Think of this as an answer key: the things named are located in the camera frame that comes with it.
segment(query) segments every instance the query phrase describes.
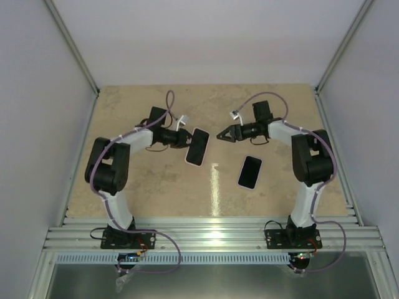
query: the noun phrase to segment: beige work surface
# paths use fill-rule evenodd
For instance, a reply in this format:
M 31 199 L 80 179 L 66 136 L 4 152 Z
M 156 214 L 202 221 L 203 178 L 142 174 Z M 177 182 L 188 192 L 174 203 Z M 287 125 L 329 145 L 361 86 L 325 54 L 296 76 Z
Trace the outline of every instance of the beige work surface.
M 308 85 L 155 85 L 117 86 L 101 89 L 89 129 L 82 162 L 72 193 L 69 217 L 105 216 L 103 204 L 84 181 L 84 170 L 94 139 L 113 138 L 130 131 L 149 116 L 152 106 L 165 108 L 166 92 L 176 93 L 173 113 L 190 117 L 186 126 L 210 133 L 201 167 L 185 162 L 186 149 L 151 153 L 144 149 L 130 157 L 125 187 L 134 216 L 287 216 L 294 208 L 299 183 L 292 172 L 291 148 L 271 140 L 254 146 L 249 140 L 230 143 L 216 135 L 235 123 L 229 112 L 261 91 L 277 92 L 289 105 L 287 120 L 311 130 L 322 127 L 312 90 Z M 284 115 L 284 105 L 268 100 L 274 116 Z M 252 103 L 241 110 L 244 122 L 254 121 Z M 153 149 L 162 149 L 154 145 Z M 238 176 L 247 155 L 261 158 L 262 169 L 255 190 L 239 187 Z M 325 188 L 318 215 L 346 216 L 339 180 Z

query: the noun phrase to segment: mounting plate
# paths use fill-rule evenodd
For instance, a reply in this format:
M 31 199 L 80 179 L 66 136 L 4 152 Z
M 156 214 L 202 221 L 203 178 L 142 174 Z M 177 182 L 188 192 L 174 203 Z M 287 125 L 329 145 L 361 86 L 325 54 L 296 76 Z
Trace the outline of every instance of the mounting plate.
M 115 235 L 115 231 L 105 229 L 102 237 L 103 241 L 101 241 L 100 248 L 101 249 L 138 249 L 141 250 L 142 247 L 140 245 L 139 239 L 143 241 L 145 245 L 148 246 L 148 249 L 155 248 L 156 235 L 152 233 L 146 234 L 125 234 L 123 236 Z
M 267 249 L 315 249 L 314 245 L 308 240 L 299 242 L 296 246 L 291 245 L 286 232 L 281 229 L 266 229 L 264 235 Z M 309 239 L 314 241 L 317 249 L 323 247 L 319 230 L 316 229 L 314 235 Z

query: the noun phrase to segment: phone screen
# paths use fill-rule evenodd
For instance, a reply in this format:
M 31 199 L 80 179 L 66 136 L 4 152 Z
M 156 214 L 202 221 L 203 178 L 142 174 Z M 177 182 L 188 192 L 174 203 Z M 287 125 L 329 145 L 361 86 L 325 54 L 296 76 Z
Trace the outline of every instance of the phone screen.
M 238 184 L 248 189 L 255 189 L 257 177 L 261 170 L 262 160 L 255 157 L 247 156 L 241 174 L 239 175 Z
M 193 138 L 191 139 L 190 147 L 188 148 L 186 155 L 186 162 L 197 166 L 202 165 L 204 155 L 206 151 L 206 145 L 208 144 L 209 133 L 195 129 Z

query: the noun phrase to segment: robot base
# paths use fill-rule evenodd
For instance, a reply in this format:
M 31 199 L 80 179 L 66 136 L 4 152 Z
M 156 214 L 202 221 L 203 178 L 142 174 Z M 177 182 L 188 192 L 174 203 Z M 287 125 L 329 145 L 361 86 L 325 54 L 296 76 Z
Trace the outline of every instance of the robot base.
M 134 220 L 130 224 L 128 230 L 135 230 Z M 102 234 L 103 240 L 101 241 L 101 249 L 137 249 L 141 250 L 142 245 L 139 240 L 146 245 L 146 249 L 154 249 L 156 237 L 155 234 L 129 234 L 122 232 L 118 229 L 114 229 L 107 225 L 107 228 Z
M 312 236 L 307 239 L 297 241 L 295 245 L 292 244 L 285 230 L 281 229 L 266 229 L 264 232 L 266 238 L 267 249 L 317 249 L 323 247 L 319 230 L 314 230 Z

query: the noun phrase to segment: white robotic arm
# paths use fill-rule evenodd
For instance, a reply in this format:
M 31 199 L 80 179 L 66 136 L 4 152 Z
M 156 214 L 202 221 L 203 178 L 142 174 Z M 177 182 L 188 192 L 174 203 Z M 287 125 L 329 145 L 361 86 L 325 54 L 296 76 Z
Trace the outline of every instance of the white robotic arm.
M 160 115 L 164 115 L 165 112 L 165 109 L 153 107 L 150 117 L 146 121 L 151 122 L 159 119 Z M 128 178 L 130 156 L 156 142 L 170 145 L 171 148 L 189 146 L 192 135 L 180 128 L 180 126 L 186 125 L 187 121 L 188 117 L 186 115 L 181 116 L 177 119 L 174 130 L 162 127 L 165 120 L 149 128 L 137 128 L 136 133 L 124 138 L 120 136 L 121 139 L 110 147 L 104 158 L 112 158 L 112 163 L 101 162 L 94 176 L 94 188 L 104 196 L 104 198 L 100 198 L 104 202 L 107 201 L 110 214 L 113 216 L 113 219 L 110 219 L 108 223 L 109 227 L 118 230 L 114 221 L 123 229 L 132 229 L 134 227 L 134 218 L 127 206 L 126 195 L 123 190 Z M 105 138 L 97 138 L 95 140 L 85 171 L 85 180 L 88 183 L 94 164 L 109 143 L 110 140 Z
M 297 130 L 289 128 L 283 124 L 282 120 L 277 120 L 269 124 L 268 132 L 270 139 L 279 140 L 286 145 L 291 145 L 292 137 L 298 134 L 303 134 Z M 312 226 L 314 221 L 310 216 L 310 208 L 313 201 L 313 196 L 319 186 L 323 182 L 314 183 L 311 186 L 307 186 L 306 183 L 301 182 L 299 191 L 297 193 L 295 208 L 291 212 L 291 220 L 296 227 L 309 227 Z M 323 187 L 317 191 L 317 199 L 314 206 L 314 212 L 317 210 L 320 196 L 322 195 Z
M 320 187 L 330 179 L 333 173 L 331 157 L 320 141 L 312 135 L 304 133 L 300 128 L 295 130 L 294 126 L 288 125 L 281 118 L 274 118 L 267 101 L 257 102 L 252 106 L 255 122 L 244 124 L 238 111 L 233 111 L 230 113 L 231 116 L 235 120 L 239 119 L 240 124 L 227 127 L 217 135 L 217 139 L 236 142 L 264 136 L 266 140 L 279 140 L 291 146 L 292 168 L 300 182 L 300 188 L 295 208 L 288 217 L 284 235 L 287 236 L 290 248 L 301 246 L 308 239 L 318 239 L 316 238 L 318 231 L 310 211 L 314 201 L 313 213 L 316 213 L 323 191 Z M 329 137 L 325 130 L 317 130 L 313 133 L 329 145 Z

